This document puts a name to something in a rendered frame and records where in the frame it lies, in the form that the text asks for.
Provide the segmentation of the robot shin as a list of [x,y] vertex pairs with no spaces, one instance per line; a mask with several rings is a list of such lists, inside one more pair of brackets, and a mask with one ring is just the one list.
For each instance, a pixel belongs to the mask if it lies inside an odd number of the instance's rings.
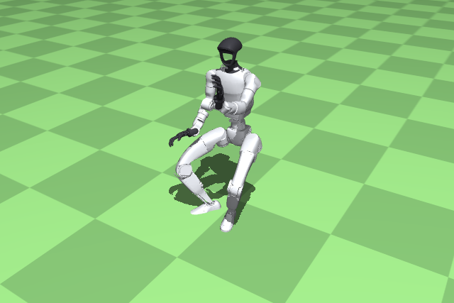
[[[194,174],[194,172],[192,171],[191,175],[188,176],[188,177],[178,177],[177,178],[186,186],[186,188],[188,190],[190,190],[193,194],[195,194],[196,196],[198,196],[198,198],[200,198],[200,200],[203,200],[204,199],[209,202],[205,202],[207,206],[211,206],[213,205],[213,202],[211,200],[211,198],[208,196],[208,194],[205,192],[204,188],[203,188],[203,184],[201,183],[200,179]],[[212,204],[211,204],[212,202]]]
[[231,195],[230,193],[228,194],[226,206],[228,207],[228,213],[232,213],[232,215],[234,215],[234,211],[238,207],[240,198],[243,193],[243,187],[244,185],[241,188],[239,188],[236,197]]

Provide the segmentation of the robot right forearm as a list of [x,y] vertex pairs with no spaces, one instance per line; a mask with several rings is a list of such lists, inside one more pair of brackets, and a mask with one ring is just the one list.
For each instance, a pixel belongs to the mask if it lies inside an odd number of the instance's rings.
[[[197,112],[197,116],[192,124],[192,127],[190,129],[193,129],[193,128],[197,128],[198,131],[200,132],[200,129],[202,128],[202,126],[204,125],[204,122],[206,120],[206,118],[208,117],[209,113],[207,113],[206,110],[202,109],[201,106]],[[193,136],[197,136],[199,135],[199,132]]]

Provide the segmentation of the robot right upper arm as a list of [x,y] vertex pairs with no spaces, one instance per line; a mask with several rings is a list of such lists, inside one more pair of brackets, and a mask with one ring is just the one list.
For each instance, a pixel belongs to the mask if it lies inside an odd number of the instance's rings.
[[217,70],[218,69],[209,70],[206,73],[206,98],[202,101],[201,108],[207,111],[212,111],[214,109],[212,101],[214,99],[214,95],[216,95],[216,88],[213,86],[216,85],[216,83],[213,83],[215,80],[212,79],[211,75],[215,75]]

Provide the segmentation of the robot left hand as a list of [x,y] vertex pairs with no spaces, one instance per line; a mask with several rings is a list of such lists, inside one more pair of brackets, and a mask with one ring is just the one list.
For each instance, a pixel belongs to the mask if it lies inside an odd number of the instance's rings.
[[212,76],[212,79],[215,80],[215,81],[213,81],[213,83],[217,84],[217,85],[213,86],[213,87],[217,88],[216,95],[214,95],[214,102],[216,104],[215,108],[221,109],[223,106],[224,100],[225,100],[225,98],[223,96],[223,86],[221,84],[221,79],[217,75],[211,75],[211,76]]

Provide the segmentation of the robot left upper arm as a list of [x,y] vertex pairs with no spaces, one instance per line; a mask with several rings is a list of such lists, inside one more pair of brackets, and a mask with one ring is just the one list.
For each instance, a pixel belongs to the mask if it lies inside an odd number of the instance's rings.
[[245,87],[241,94],[240,101],[235,101],[236,103],[245,102],[248,105],[252,101],[256,91],[260,88],[261,81],[253,73],[248,73],[245,78]]

